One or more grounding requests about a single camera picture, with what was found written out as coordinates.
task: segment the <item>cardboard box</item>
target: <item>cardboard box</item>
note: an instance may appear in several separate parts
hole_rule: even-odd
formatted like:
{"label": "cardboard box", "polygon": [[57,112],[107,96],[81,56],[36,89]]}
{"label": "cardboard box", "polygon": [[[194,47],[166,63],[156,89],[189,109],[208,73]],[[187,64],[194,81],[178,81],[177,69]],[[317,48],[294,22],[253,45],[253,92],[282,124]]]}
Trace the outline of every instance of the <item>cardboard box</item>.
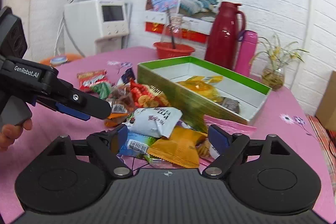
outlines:
{"label": "cardboard box", "polygon": [[336,71],[333,71],[330,76],[327,89],[315,115],[324,128],[336,131]]}
{"label": "cardboard box", "polygon": [[[192,76],[222,75],[215,84],[220,96],[239,101],[240,113],[223,106],[176,83]],[[252,124],[266,101],[271,88],[243,75],[195,57],[177,57],[138,64],[138,82],[162,90],[173,107],[183,113],[182,119],[196,130],[206,132],[203,115]]]}

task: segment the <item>green gift box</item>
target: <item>green gift box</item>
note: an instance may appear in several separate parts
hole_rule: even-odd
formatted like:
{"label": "green gift box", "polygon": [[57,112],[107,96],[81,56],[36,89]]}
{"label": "green gift box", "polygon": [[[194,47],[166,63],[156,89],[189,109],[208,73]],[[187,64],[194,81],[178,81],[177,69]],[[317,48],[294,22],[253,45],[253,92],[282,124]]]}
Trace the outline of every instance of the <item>green gift box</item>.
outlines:
{"label": "green gift box", "polygon": [[[192,76],[222,75],[214,87],[220,96],[239,102],[239,114],[178,84]],[[163,91],[171,105],[182,111],[182,120],[196,130],[207,132],[203,115],[251,125],[271,88],[221,66],[192,56],[138,64],[138,82]]]}

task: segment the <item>red chinese banner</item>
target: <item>red chinese banner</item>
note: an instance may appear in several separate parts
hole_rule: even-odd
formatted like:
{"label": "red chinese banner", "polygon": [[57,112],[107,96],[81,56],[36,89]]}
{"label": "red chinese banner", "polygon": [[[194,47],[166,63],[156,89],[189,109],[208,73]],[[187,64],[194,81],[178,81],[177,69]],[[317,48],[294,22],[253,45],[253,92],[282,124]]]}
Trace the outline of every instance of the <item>red chinese banner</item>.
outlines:
{"label": "red chinese banner", "polygon": [[[152,23],[152,22],[146,22],[146,31],[147,32],[154,32],[161,34],[163,32],[163,24],[159,23]],[[191,41],[199,42],[199,43],[206,43],[208,35],[194,32],[194,31],[187,31],[185,29],[182,30],[182,37],[184,39],[188,39]]]}

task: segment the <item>white snack bag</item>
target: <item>white snack bag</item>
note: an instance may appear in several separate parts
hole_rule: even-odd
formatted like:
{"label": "white snack bag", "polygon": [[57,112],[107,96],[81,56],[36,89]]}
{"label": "white snack bag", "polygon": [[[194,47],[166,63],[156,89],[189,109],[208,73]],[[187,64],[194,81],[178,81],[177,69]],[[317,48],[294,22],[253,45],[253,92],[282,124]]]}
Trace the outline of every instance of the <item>white snack bag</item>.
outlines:
{"label": "white snack bag", "polygon": [[137,134],[169,138],[181,116],[181,110],[175,107],[138,108],[133,114],[134,122],[128,122],[127,127]]}

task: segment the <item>brown cardboard box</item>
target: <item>brown cardboard box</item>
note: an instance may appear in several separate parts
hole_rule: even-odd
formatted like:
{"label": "brown cardboard box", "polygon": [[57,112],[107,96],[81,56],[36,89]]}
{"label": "brown cardboard box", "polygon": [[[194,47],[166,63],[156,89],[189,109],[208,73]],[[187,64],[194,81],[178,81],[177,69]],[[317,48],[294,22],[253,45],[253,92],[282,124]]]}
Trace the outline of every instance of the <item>brown cardboard box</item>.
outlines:
{"label": "brown cardboard box", "polygon": [[327,89],[316,111],[316,117],[324,128],[336,131],[336,71],[331,74]]}

